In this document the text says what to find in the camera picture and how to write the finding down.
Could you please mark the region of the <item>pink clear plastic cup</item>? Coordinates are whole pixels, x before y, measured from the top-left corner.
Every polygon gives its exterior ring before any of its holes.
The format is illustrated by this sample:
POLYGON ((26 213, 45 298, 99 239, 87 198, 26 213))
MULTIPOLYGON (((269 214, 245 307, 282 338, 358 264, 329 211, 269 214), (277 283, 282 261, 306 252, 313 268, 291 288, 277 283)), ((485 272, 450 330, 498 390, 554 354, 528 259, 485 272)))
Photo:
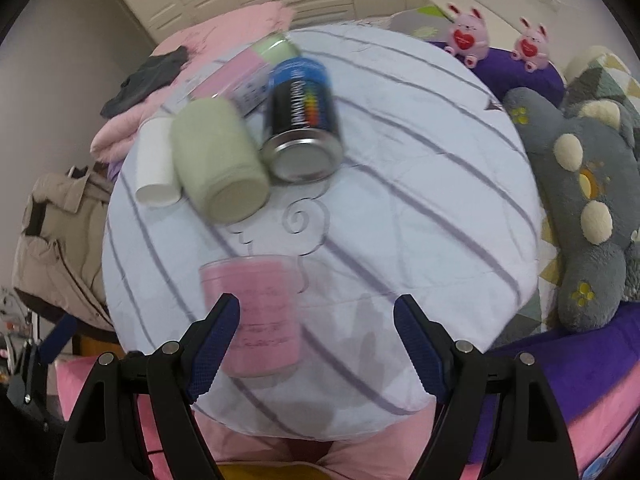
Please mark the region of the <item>pink clear plastic cup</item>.
POLYGON ((239 300, 240 322, 222 360, 228 376, 268 376, 298 363, 302 278, 293 258, 251 256, 211 262, 201 267, 200 279, 208 304, 223 294, 239 300))

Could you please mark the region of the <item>dark grey garment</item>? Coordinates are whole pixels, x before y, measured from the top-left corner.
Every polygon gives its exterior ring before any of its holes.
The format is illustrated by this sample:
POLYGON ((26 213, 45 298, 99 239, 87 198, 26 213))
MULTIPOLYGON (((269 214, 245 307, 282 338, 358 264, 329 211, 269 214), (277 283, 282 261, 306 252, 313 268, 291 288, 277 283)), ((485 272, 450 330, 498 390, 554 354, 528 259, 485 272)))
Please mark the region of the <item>dark grey garment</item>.
POLYGON ((185 46, 162 55, 147 58, 119 87, 119 92, 102 107, 100 115, 111 119, 141 103, 158 89, 171 84, 188 62, 189 51, 185 46))

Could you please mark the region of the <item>pink quilt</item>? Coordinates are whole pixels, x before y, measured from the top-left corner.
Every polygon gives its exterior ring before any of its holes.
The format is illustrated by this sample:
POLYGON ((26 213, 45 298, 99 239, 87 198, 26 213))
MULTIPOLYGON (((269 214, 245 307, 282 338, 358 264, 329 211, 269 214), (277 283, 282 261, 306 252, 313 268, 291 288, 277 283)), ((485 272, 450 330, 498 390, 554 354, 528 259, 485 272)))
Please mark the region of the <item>pink quilt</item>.
POLYGON ((286 32, 294 16, 295 10, 290 6, 281 1, 269 1, 244 6, 175 32, 153 53, 166 54, 183 46, 189 53, 188 62, 183 64, 180 74, 171 84, 109 119, 91 142, 92 157, 104 164, 124 159, 134 144, 140 124, 154 115, 180 84, 194 77, 203 66, 236 48, 252 44, 272 32, 286 32))

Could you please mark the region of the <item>large pink bunny toy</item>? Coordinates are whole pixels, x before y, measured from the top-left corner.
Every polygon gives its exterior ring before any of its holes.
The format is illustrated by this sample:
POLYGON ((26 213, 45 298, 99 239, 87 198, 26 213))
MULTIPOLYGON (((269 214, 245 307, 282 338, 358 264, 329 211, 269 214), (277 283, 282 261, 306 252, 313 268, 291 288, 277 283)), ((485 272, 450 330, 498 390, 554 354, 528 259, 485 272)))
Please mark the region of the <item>large pink bunny toy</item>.
POLYGON ((444 50, 452 56, 461 56, 467 68, 475 68, 488 57, 489 35, 483 14, 476 6, 469 12, 462 12, 455 4, 448 9, 456 16, 446 40, 444 50))

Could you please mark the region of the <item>purple plush pillow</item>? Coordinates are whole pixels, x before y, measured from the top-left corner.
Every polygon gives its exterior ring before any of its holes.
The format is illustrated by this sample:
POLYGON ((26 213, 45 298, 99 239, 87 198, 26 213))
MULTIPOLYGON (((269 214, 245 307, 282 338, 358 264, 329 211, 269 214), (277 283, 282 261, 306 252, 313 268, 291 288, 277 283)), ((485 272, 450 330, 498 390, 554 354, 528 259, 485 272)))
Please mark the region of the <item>purple plush pillow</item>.
POLYGON ((561 105, 565 84, 562 75, 552 64, 544 70, 527 73, 522 61, 512 60, 510 49, 504 50, 492 44, 489 47, 487 58, 478 62, 472 72, 499 100, 511 89, 526 87, 544 96, 554 106, 561 105))

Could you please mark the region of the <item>grey dinosaur plush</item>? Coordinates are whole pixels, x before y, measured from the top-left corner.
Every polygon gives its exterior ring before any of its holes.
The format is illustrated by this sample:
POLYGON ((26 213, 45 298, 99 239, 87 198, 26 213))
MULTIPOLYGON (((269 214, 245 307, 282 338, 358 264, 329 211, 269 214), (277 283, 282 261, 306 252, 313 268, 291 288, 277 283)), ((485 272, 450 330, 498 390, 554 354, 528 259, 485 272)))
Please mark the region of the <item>grey dinosaur plush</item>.
POLYGON ((639 162, 619 102, 560 110, 529 88, 503 100, 532 166, 564 259, 556 295, 573 332, 608 324, 639 298, 639 162))

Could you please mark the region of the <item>pale green cup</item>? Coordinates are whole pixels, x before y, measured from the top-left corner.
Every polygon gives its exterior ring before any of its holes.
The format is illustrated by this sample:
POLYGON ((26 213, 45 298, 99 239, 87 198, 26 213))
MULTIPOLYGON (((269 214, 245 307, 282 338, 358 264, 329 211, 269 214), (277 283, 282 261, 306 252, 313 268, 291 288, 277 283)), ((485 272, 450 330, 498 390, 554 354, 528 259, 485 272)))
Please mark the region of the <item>pale green cup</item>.
POLYGON ((171 124, 175 170, 196 211, 234 223, 268 200, 270 182, 243 117, 222 96, 197 99, 171 124))

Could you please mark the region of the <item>small pink bunny toy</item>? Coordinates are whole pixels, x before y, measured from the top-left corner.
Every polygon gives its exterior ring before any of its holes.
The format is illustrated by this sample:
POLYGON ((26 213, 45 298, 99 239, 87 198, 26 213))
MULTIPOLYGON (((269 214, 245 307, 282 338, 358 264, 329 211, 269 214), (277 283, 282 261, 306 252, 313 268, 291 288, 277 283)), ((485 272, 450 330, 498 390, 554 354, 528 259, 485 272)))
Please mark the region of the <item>small pink bunny toy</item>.
POLYGON ((547 29, 541 23, 533 26, 524 16, 520 22, 524 29, 511 51, 512 60, 522 61, 527 73, 545 70, 549 65, 550 53, 547 29))

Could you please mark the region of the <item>white paper cup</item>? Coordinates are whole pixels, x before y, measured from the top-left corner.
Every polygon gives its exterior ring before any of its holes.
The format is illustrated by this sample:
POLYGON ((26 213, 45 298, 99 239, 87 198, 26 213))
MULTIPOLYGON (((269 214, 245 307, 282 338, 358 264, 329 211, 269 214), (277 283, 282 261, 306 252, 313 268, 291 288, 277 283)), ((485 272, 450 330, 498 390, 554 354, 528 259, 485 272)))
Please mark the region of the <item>white paper cup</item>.
POLYGON ((170 140, 173 120, 171 116, 153 117, 139 129, 134 195, 143 206, 167 207, 180 200, 170 140))

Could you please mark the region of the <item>blue black metal can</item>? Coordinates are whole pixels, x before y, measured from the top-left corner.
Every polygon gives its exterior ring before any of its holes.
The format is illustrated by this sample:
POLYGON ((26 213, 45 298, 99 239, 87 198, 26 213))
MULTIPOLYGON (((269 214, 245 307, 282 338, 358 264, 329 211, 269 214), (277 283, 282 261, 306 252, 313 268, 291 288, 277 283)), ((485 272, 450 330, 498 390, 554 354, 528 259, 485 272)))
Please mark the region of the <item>blue black metal can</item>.
POLYGON ((272 175, 290 183, 323 180, 341 165, 344 144, 324 65, 296 56, 272 70, 260 152, 272 175))

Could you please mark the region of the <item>grey flower pillow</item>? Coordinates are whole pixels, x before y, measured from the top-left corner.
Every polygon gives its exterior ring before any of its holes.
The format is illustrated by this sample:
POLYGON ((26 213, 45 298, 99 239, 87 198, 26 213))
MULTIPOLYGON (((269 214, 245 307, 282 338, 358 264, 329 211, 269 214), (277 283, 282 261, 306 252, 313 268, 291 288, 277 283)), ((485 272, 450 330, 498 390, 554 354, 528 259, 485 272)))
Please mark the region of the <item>grey flower pillow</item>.
POLYGON ((394 14, 387 29, 424 41, 445 42, 451 24, 450 18, 438 6, 429 4, 394 14))

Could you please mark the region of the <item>pink green glass cup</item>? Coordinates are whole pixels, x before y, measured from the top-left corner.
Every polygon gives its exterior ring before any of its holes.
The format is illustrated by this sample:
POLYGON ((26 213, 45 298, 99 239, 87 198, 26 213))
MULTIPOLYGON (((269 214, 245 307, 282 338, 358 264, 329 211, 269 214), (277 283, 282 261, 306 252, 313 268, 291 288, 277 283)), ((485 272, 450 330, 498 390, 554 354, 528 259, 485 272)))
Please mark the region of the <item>pink green glass cup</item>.
POLYGON ((282 32, 274 32, 224 62, 189 92, 189 98, 222 96, 236 107, 241 116, 247 116, 265 101, 271 71, 278 64, 299 55, 299 48, 294 42, 282 32))

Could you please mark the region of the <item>beige jacket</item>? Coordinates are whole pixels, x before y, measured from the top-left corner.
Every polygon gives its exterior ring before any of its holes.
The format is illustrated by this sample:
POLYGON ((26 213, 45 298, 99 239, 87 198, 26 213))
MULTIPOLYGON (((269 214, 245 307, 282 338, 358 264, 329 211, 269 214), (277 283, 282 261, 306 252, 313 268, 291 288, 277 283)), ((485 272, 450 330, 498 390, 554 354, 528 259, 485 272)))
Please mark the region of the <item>beige jacket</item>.
POLYGON ((115 337, 102 274, 102 246, 113 183, 94 171, 44 174, 28 196, 12 287, 51 323, 78 319, 87 335, 115 337))

